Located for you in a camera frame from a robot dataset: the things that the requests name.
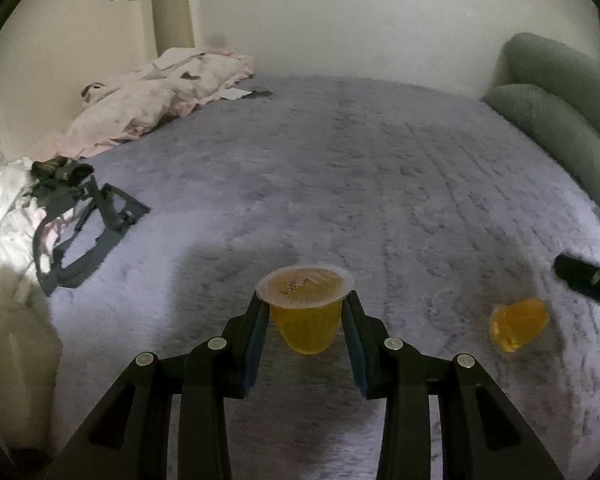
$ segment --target gray fabric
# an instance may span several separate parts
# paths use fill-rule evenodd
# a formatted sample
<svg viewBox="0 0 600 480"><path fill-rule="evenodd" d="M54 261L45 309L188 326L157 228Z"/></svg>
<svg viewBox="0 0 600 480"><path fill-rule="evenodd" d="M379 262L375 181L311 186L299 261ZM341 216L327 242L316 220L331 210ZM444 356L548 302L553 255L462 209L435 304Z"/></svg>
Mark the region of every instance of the gray fabric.
<svg viewBox="0 0 600 480"><path fill-rule="evenodd" d="M546 149L600 206L600 134L575 108L529 84L499 86L483 100Z"/></svg>
<svg viewBox="0 0 600 480"><path fill-rule="evenodd" d="M600 132L600 62L560 41L530 32L505 45L516 83L530 83L561 97Z"/></svg>
<svg viewBox="0 0 600 480"><path fill-rule="evenodd" d="M566 477L586 478L600 460L600 306L551 272L562 250L600 261L586 193L475 100L337 78L240 87L273 96L210 104L90 160L152 212L81 287L50 298L64 341L56 449L138 352L188 352L269 271L322 261L354 275L392 335L433 356L475 355ZM528 297L548 302L551 322L503 356L492 304ZM376 476L384 403L355 389L342 334L305 357L272 325L254 389L226 410L236 480ZM437 422L433 435L439 479Z"/></svg>

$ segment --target paper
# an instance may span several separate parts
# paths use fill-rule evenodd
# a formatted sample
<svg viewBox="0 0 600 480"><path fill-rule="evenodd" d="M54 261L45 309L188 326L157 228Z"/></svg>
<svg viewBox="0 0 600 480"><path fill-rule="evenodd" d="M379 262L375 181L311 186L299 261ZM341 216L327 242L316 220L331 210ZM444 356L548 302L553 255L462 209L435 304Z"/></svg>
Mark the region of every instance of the paper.
<svg viewBox="0 0 600 480"><path fill-rule="evenodd" d="M204 64L199 57L194 57L191 61L187 61L184 65L179 66L176 70L169 74L169 79L185 79L197 80L200 79L200 74L204 70Z"/></svg>
<svg viewBox="0 0 600 480"><path fill-rule="evenodd" d="M227 88L225 90L221 90L218 92L218 95L222 99L229 99L229 101L235 101L236 99L240 99L245 95L249 95L251 92L246 90L240 90L239 88Z"/></svg>
<svg viewBox="0 0 600 480"><path fill-rule="evenodd" d="M166 70L170 66L177 65L186 61L190 57L197 56L204 52L199 48L184 48L180 46L174 46L165 50L162 55L154 61L154 65L159 70Z"/></svg>

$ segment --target metal screw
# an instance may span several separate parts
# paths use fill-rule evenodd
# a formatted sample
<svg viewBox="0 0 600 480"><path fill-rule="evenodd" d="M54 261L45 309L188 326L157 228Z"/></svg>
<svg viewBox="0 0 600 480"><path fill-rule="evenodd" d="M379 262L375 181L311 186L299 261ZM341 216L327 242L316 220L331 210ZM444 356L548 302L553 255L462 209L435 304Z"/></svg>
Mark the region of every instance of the metal screw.
<svg viewBox="0 0 600 480"><path fill-rule="evenodd" d="M591 279L591 281L589 283L591 285L595 285L599 281L600 281L600 270L597 270L596 273L593 275L593 278Z"/></svg>
<svg viewBox="0 0 600 480"><path fill-rule="evenodd" d="M384 340L384 346L386 346L389 350L399 350L402 348L402 345L404 345L402 339L397 337L388 337Z"/></svg>
<svg viewBox="0 0 600 480"><path fill-rule="evenodd" d="M138 366L148 366L154 362L154 355L150 352L142 352L136 357L136 364Z"/></svg>
<svg viewBox="0 0 600 480"><path fill-rule="evenodd" d="M458 364L464 368L471 368L475 365L475 359L469 354L460 354Z"/></svg>
<svg viewBox="0 0 600 480"><path fill-rule="evenodd" d="M226 346L226 339L215 337L210 339L206 345L212 350L222 350Z"/></svg>

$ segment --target white wall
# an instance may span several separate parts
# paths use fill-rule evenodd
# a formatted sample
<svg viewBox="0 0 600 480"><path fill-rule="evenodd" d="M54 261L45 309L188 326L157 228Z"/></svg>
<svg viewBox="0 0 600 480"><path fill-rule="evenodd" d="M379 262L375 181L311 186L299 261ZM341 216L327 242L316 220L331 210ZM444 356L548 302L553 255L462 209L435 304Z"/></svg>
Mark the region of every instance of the white wall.
<svg viewBox="0 0 600 480"><path fill-rule="evenodd" d="M0 31L0 150L50 154L86 85L155 52L151 0L22 0Z"/></svg>
<svg viewBox="0 0 600 480"><path fill-rule="evenodd" d="M208 44L256 73L364 76L480 96L503 43L527 30L600 58L590 0L200 0Z"/></svg>
<svg viewBox="0 0 600 480"><path fill-rule="evenodd" d="M153 0L153 3L158 53L172 46L193 46L189 0Z"/></svg>

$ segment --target orange jelly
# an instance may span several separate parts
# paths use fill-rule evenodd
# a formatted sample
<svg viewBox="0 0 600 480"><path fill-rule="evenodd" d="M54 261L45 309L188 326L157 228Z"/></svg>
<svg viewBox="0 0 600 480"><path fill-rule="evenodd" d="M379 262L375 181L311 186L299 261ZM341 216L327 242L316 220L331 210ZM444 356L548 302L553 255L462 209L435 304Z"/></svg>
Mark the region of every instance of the orange jelly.
<svg viewBox="0 0 600 480"><path fill-rule="evenodd" d="M523 300L496 311L491 319L491 335L505 352L515 352L538 337L548 321L544 302Z"/></svg>

